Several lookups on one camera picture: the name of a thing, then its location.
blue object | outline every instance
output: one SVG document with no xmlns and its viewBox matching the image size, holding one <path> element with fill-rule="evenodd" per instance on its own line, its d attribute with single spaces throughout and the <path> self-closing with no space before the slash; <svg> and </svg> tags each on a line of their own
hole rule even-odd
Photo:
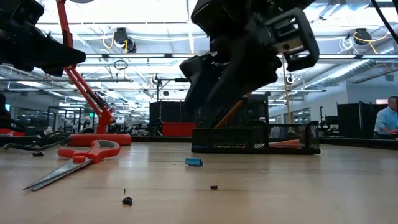
<svg viewBox="0 0 398 224">
<path fill-rule="evenodd" d="M 379 111 L 377 114 L 376 127 L 374 128 L 374 131 L 379 134 L 391 135 L 391 133 L 383 131 L 382 128 L 387 128 L 391 131 L 398 129 L 397 113 L 390 109 L 390 107 Z"/>
<path fill-rule="evenodd" d="M 203 160 L 198 158 L 186 158 L 185 165 L 188 166 L 203 166 Z"/>
</svg>

table surface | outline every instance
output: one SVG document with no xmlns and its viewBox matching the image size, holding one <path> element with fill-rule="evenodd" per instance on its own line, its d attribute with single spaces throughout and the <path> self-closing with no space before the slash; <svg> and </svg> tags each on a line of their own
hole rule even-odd
<svg viewBox="0 0 398 224">
<path fill-rule="evenodd" d="M 0 223 L 397 223 L 398 151 L 321 149 L 192 154 L 189 144 L 134 143 L 37 192 L 22 188 L 66 161 L 57 150 L 0 151 Z"/>
</svg>

red scissors handle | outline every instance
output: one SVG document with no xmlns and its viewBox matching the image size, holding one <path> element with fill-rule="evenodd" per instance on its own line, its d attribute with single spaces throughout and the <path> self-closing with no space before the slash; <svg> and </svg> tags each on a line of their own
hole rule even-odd
<svg viewBox="0 0 398 224">
<path fill-rule="evenodd" d="M 79 159 L 83 156 L 92 159 L 91 163 L 96 164 L 104 158 L 117 156 L 119 152 L 120 145 L 118 143 L 107 140 L 95 140 L 91 143 L 91 149 L 89 151 L 59 149 L 58 156 L 73 158 L 73 161 L 76 162 L 80 161 Z"/>
</svg>

scissors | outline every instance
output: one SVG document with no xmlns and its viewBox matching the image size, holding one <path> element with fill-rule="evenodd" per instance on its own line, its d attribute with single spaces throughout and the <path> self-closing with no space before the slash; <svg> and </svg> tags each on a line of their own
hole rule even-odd
<svg viewBox="0 0 398 224">
<path fill-rule="evenodd" d="M 72 172 L 85 167 L 89 164 L 97 164 L 102 159 L 117 156 L 120 152 L 120 145 L 113 141 L 95 140 L 91 143 L 89 151 L 74 149 L 59 149 L 58 155 L 61 157 L 71 158 L 63 166 L 55 169 L 51 173 L 42 177 L 40 180 L 25 187 L 24 190 L 31 189 L 36 191 L 42 187 L 65 177 Z"/>
</svg>

scissors blade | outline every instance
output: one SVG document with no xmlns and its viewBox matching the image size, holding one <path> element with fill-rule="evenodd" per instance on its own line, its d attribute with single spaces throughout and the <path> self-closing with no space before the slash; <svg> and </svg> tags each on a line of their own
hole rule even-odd
<svg viewBox="0 0 398 224">
<path fill-rule="evenodd" d="M 81 164 L 74 164 L 73 160 L 70 159 L 66 162 L 63 166 L 55 169 L 53 172 L 47 174 L 46 176 L 42 177 L 40 180 L 30 184 L 29 186 L 25 187 L 24 190 L 32 189 L 33 191 L 39 190 L 42 187 L 45 187 L 52 182 L 65 177 L 66 175 L 90 164 L 91 159 L 86 158 L 86 161 Z"/>
</svg>

